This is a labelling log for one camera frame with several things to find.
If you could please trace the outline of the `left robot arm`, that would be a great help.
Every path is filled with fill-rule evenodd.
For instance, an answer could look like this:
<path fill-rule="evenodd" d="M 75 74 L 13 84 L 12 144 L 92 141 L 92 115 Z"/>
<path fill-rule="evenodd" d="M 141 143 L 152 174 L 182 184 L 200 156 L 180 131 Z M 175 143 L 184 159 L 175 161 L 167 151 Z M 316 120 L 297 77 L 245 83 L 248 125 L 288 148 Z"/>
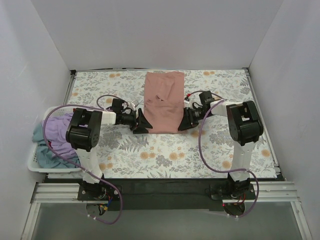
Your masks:
<path fill-rule="evenodd" d="M 75 150 L 84 171 L 79 184 L 95 200 L 102 200 L 113 193 L 111 187 L 102 182 L 104 174 L 97 157 L 101 126 L 125 125 L 133 134 L 147 134 L 153 128 L 140 108 L 135 110 L 130 105 L 125 107 L 126 104 L 116 98 L 106 111 L 77 107 L 66 130 L 65 139 Z"/>

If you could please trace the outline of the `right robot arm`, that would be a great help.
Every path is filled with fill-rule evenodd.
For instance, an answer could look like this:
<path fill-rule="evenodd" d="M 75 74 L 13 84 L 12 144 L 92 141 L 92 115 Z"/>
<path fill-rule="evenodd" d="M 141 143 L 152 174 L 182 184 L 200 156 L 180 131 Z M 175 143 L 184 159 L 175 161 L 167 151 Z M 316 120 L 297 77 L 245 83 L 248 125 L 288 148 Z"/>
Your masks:
<path fill-rule="evenodd" d="M 256 175 L 250 170 L 252 152 L 260 136 L 264 133 L 261 117 L 252 100 L 230 102 L 215 99 L 210 91 L 201 91 L 201 104 L 195 107 L 186 96 L 182 121 L 178 131 L 195 127 L 202 128 L 208 117 L 227 118 L 229 135 L 233 140 L 233 158 L 231 168 L 225 171 L 227 178 L 210 188 L 215 198 L 228 196 L 232 199 L 244 198 L 246 192 L 253 191 L 251 178 Z"/>

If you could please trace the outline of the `pink t-shirt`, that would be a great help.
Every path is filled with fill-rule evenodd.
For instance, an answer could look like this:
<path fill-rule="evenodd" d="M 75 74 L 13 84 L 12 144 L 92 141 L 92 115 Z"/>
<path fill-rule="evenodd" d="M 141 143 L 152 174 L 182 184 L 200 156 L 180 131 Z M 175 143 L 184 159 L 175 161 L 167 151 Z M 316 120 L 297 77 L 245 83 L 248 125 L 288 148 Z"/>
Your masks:
<path fill-rule="evenodd" d="M 143 114 L 150 134 L 176 134 L 184 116 L 185 74 L 180 71 L 147 72 Z"/>

